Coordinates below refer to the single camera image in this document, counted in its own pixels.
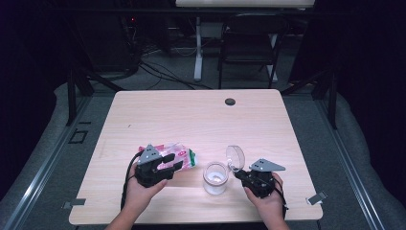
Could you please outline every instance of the clear glass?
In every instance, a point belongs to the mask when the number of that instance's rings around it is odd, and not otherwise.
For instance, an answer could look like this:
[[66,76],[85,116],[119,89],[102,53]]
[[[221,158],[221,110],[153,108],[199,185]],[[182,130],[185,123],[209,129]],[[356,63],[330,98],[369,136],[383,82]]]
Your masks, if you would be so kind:
[[203,172],[203,187],[211,195],[220,195],[226,190],[227,167],[220,162],[209,163]]

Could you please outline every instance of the dark background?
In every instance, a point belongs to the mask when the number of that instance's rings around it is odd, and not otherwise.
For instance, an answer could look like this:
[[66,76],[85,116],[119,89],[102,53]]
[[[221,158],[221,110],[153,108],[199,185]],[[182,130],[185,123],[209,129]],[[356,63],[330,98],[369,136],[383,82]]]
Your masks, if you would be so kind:
[[[93,59],[91,47],[86,45],[88,41],[78,39],[78,35],[85,37],[80,32],[85,22],[70,24],[61,17],[45,14],[42,8],[50,5],[44,1],[16,0],[1,4],[0,196],[3,197],[48,124],[56,105],[54,90],[66,82],[72,59],[94,70],[95,66],[107,63],[109,57],[101,55],[105,59]],[[355,16],[347,20],[309,21],[290,79],[308,78],[340,54],[339,93],[349,102],[364,132],[372,166],[385,187],[406,206],[406,44],[403,39],[406,28],[401,23],[406,21],[404,9],[401,1],[365,4],[318,1],[316,12],[347,11],[355,12]],[[117,30],[115,23],[97,25],[108,32]],[[100,41],[105,42],[105,49],[122,50],[121,56],[114,55],[113,67],[130,68],[134,51],[123,44],[124,38],[110,38],[114,42]],[[343,40],[348,41],[345,50],[337,53]]]

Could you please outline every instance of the table top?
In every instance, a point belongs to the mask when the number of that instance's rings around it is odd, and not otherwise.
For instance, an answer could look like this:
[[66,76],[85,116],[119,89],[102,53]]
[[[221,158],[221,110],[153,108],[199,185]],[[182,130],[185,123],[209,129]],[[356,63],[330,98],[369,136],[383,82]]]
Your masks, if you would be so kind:
[[315,0],[176,0],[177,7],[312,8]]
[[[232,98],[234,105],[225,100]],[[197,166],[176,172],[136,223],[208,223],[261,221],[241,183],[229,174],[227,189],[209,195],[203,188],[204,167],[226,164],[226,149],[245,153],[245,171],[259,158],[286,167],[278,172],[289,210],[286,219],[320,219],[320,204],[279,91],[166,90],[116,94],[74,206],[72,224],[108,224],[120,212],[126,169],[138,147],[180,143],[196,153]]]

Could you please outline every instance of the human hand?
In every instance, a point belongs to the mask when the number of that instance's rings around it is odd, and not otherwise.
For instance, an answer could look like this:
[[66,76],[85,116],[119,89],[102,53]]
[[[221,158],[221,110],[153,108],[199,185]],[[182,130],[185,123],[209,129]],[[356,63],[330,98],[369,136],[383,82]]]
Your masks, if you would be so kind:
[[[135,174],[135,168],[137,163],[131,166],[129,175]],[[151,199],[158,194],[166,185],[168,181],[166,179],[160,181],[156,185],[145,188],[138,183],[137,178],[134,176],[130,177],[127,184],[125,205],[123,210],[129,210],[138,216],[144,212]]]
[[137,179],[134,177],[135,168],[137,164],[133,164],[129,171],[130,177],[127,182],[127,189],[125,194],[125,205],[122,211],[111,221],[111,223],[106,227],[106,230],[123,230],[131,229],[131,226],[137,220],[151,199],[158,194],[167,185],[168,181],[162,180],[158,184],[145,188],[138,183]]
[[[282,193],[283,181],[278,174],[272,172],[272,175],[279,182],[275,183],[275,188]],[[247,194],[248,199],[257,208],[260,217],[268,229],[288,229],[286,222],[283,219],[283,201],[278,192],[273,191],[271,195],[264,198],[259,198],[256,197],[247,187],[244,187],[244,191],[245,194]]]

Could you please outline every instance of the black curtain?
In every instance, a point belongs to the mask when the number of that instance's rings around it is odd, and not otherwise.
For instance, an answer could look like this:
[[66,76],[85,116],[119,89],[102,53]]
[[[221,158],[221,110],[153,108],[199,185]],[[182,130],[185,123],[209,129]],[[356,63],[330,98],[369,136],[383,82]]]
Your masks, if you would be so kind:
[[316,12],[351,12],[352,17],[311,20],[290,76],[291,81],[309,78],[339,56],[338,91],[361,126],[373,168],[404,206],[406,16],[401,9],[405,7],[400,0],[318,0]]

